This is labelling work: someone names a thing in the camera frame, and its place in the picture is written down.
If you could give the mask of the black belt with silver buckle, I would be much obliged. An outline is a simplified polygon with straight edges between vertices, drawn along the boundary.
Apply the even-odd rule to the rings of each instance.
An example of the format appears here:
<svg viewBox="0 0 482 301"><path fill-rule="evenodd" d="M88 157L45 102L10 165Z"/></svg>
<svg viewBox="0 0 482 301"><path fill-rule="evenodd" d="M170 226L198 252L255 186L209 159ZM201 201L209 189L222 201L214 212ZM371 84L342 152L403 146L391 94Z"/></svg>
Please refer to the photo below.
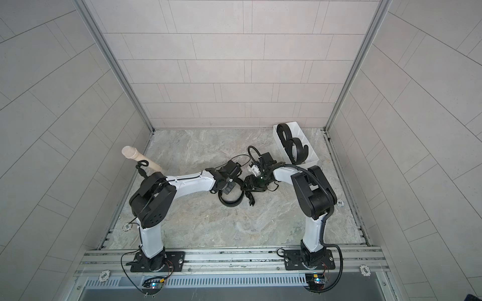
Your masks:
<svg viewBox="0 0 482 301"><path fill-rule="evenodd" d="M284 149L292 164L300 165L308 158L308 145L304 145L297 137L288 140Z"/></svg>

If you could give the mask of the long black belt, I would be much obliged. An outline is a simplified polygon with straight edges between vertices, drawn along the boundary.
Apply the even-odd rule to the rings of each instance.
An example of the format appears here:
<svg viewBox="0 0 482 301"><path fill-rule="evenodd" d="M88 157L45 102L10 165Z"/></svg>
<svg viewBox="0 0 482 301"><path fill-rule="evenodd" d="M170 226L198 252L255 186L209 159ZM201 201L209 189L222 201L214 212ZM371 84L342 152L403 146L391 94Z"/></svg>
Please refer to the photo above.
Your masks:
<svg viewBox="0 0 482 301"><path fill-rule="evenodd" d="M285 147L288 140L292 139L291 129L286 123L278 124L276 128L276 133L282 147Z"/></svg>

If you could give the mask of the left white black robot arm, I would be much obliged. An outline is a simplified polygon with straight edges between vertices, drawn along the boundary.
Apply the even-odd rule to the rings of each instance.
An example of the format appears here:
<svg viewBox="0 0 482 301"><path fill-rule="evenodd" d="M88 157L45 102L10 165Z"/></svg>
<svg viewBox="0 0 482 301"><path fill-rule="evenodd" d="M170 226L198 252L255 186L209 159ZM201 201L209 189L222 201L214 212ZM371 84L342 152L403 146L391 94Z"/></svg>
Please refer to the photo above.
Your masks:
<svg viewBox="0 0 482 301"><path fill-rule="evenodd" d="M165 247L161 239L161 222L177 198L198 192L226 193L235 185L242 185L238 178L242 165L229 160L218 168L207 168L198 173L181 177L166 176L161 172L147 175L147 160L137 163L136 169L143 181L129 200L141 237L141 253L149 260L162 260Z"/></svg>

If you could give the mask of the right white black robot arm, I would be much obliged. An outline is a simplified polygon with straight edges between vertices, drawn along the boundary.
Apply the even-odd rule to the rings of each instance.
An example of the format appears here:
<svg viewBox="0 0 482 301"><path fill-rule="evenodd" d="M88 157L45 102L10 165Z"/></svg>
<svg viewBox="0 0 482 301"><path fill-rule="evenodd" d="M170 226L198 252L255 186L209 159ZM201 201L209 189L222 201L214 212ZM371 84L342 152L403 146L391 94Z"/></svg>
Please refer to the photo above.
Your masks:
<svg viewBox="0 0 482 301"><path fill-rule="evenodd" d="M269 153L251 164L254 171L244 179L242 191L254 204L252 193L265 192L271 183L283 182L294 188L301 211L306 216L305 234L301 240L301 260L308 268L329 265L330 244L324 240L326 221L335 211L336 194L319 166L308 169L277 162Z"/></svg>

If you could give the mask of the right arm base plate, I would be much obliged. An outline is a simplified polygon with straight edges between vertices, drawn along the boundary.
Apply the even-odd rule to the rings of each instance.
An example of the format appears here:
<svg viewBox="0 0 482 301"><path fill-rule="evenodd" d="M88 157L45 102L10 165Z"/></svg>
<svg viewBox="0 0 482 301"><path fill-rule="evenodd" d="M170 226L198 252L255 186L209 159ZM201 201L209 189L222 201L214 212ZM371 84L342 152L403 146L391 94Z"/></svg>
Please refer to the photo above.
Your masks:
<svg viewBox="0 0 482 301"><path fill-rule="evenodd" d="M322 248L317 252L308 250L283 250L279 256L284 259L286 270L334 270L336 264L331 250Z"/></svg>

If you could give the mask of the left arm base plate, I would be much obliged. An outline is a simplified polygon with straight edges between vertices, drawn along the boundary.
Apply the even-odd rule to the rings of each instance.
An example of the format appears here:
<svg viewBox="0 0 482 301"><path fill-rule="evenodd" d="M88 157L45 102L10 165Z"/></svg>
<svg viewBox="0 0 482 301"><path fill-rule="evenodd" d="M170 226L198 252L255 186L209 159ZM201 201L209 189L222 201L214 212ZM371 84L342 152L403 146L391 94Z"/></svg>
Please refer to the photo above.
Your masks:
<svg viewBox="0 0 482 301"><path fill-rule="evenodd" d="M136 252L134 260L126 263L131 272L181 272L185 252L166 252L163 250L153 258L148 258L142 250Z"/></svg>

